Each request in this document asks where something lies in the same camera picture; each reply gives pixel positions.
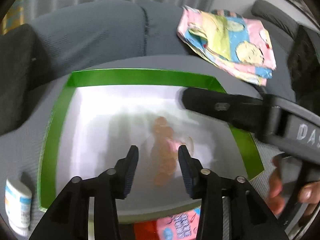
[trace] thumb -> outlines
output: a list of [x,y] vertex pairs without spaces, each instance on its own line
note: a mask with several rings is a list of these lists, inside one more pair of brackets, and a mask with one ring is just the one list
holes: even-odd
[[305,185],[299,192],[299,202],[318,204],[320,201],[320,181]]

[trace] silver screw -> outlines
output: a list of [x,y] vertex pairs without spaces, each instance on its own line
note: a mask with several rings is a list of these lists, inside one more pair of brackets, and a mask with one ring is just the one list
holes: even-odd
[[210,174],[210,170],[209,169],[201,169],[200,171],[203,175],[209,175]]
[[244,183],[245,182],[245,178],[242,176],[237,177],[237,181],[240,183]]
[[71,179],[71,182],[72,182],[72,183],[79,183],[80,181],[81,181],[81,178],[80,178],[79,176],[73,177],[73,178]]
[[108,169],[107,170],[107,174],[108,175],[115,175],[116,174],[116,170],[115,169]]

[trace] fingernail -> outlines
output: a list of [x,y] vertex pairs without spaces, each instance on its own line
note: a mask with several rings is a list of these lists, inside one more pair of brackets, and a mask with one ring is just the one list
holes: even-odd
[[308,199],[311,197],[312,189],[310,187],[305,187],[301,190],[300,193],[300,200],[302,202],[308,201]]

